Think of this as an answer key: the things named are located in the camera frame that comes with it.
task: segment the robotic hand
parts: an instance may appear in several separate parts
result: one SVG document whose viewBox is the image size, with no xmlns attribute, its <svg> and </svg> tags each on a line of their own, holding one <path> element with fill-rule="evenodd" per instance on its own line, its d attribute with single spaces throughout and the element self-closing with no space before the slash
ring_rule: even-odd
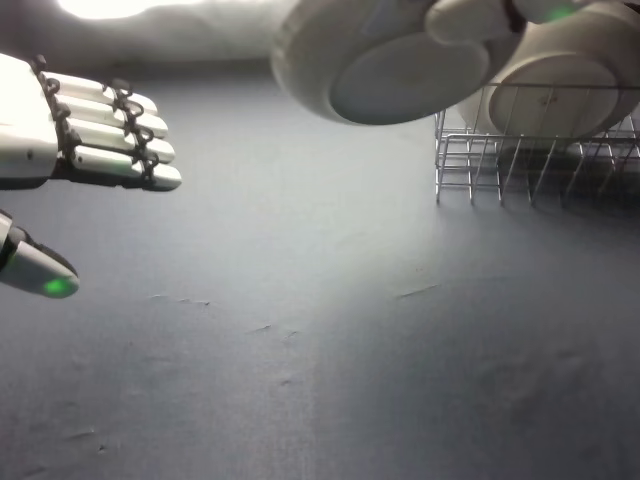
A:
<svg viewBox="0 0 640 480">
<path fill-rule="evenodd" d="M 0 54 L 0 190 L 49 179 L 151 191 L 177 188 L 172 146 L 155 104 L 126 82 L 110 86 Z M 0 211 L 0 283 L 49 298 L 78 290 L 69 262 Z"/>
<path fill-rule="evenodd" d="M 599 1 L 640 5 L 640 0 L 438 0 L 426 25 L 441 43 L 486 41 L 508 35 L 514 19 L 547 23 Z"/>
</svg>

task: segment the metal rack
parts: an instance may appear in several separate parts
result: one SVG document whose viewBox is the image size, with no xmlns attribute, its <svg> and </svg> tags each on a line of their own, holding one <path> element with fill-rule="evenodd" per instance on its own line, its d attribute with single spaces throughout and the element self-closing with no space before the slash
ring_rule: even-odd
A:
<svg viewBox="0 0 640 480">
<path fill-rule="evenodd" d="M 544 114 L 537 132 L 545 130 L 547 110 L 557 92 L 578 90 L 586 105 L 593 92 L 611 90 L 601 86 L 489 84 L 481 93 L 475 125 L 465 124 L 456 107 L 436 114 L 438 203 L 445 190 L 454 189 L 466 191 L 472 204 L 483 191 L 495 192 L 501 205 L 518 194 L 526 195 L 532 206 L 549 194 L 559 198 L 562 206 L 577 198 L 625 203 L 640 198 L 640 112 L 587 138 L 490 135 L 478 131 L 478 119 L 485 92 L 495 87 L 514 89 L 507 132 L 518 96 L 526 89 L 545 89 L 542 102 L 546 103 L 541 103 Z M 640 88 L 614 90 L 620 99 L 625 94 L 635 98 Z M 577 115 L 577 121 L 581 121 L 581 115 Z"/>
</svg>

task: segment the green light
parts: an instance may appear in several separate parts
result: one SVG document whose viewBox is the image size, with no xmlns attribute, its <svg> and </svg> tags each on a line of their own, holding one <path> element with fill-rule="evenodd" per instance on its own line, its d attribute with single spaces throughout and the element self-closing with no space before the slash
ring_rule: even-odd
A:
<svg viewBox="0 0 640 480">
<path fill-rule="evenodd" d="M 73 284 L 66 278 L 56 278 L 44 284 L 44 291 L 50 297 L 66 297 L 73 291 Z"/>
<path fill-rule="evenodd" d="M 575 10 L 571 7 L 558 7 L 551 11 L 549 15 L 549 21 L 555 22 L 556 20 L 562 20 L 563 18 L 570 17 L 575 13 Z"/>
</svg>

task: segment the wire dish rack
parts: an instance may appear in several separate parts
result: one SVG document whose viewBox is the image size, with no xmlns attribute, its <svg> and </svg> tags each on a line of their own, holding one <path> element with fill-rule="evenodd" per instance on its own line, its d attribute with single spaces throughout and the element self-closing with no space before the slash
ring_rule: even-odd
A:
<svg viewBox="0 0 640 480">
<path fill-rule="evenodd" d="M 510 91 L 513 99 L 510 111 L 503 108 L 503 114 L 508 111 L 506 127 L 502 130 L 506 135 L 480 131 L 483 122 L 486 127 L 484 99 L 498 87 L 503 92 Z M 585 121 L 584 115 L 593 113 L 596 99 L 605 93 L 611 96 L 612 92 L 617 95 L 618 106 L 622 102 L 627 107 L 637 105 L 640 99 L 640 87 L 488 84 L 475 95 L 479 101 L 473 122 L 468 114 L 465 122 L 458 107 L 436 114 L 437 202 L 440 203 L 443 191 L 449 189 L 466 191 L 472 204 L 480 192 L 487 191 L 494 192 L 501 205 L 517 195 L 527 198 L 532 206 L 543 197 L 558 198 L 562 206 L 574 199 L 614 200 L 616 204 L 625 205 L 637 201 L 640 198 L 640 112 L 593 135 L 578 138 L 572 133 Z M 553 133 L 549 131 L 549 124 L 558 117 L 553 118 L 554 111 L 557 114 L 557 109 L 562 107 L 558 99 L 566 100 L 568 95 L 573 98 L 574 106 L 579 105 L 573 115 L 575 123 L 562 129 L 565 136 L 549 136 Z M 510 125 L 512 119 L 526 115 L 527 105 L 531 106 L 527 101 L 537 102 L 537 113 L 532 114 L 533 120 L 525 120 L 529 125 L 527 132 L 514 131 Z M 616 120 L 620 118 L 616 119 L 614 113 L 608 124 Z"/>
</svg>

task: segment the bright light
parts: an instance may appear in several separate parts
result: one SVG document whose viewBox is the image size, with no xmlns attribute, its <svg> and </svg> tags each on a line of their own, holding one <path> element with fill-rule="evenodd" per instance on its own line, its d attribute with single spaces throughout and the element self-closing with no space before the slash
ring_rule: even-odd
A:
<svg viewBox="0 0 640 480">
<path fill-rule="evenodd" d="M 87 20 L 133 17 L 153 7 L 189 5 L 201 0 L 58 0 L 60 6 Z"/>
</svg>

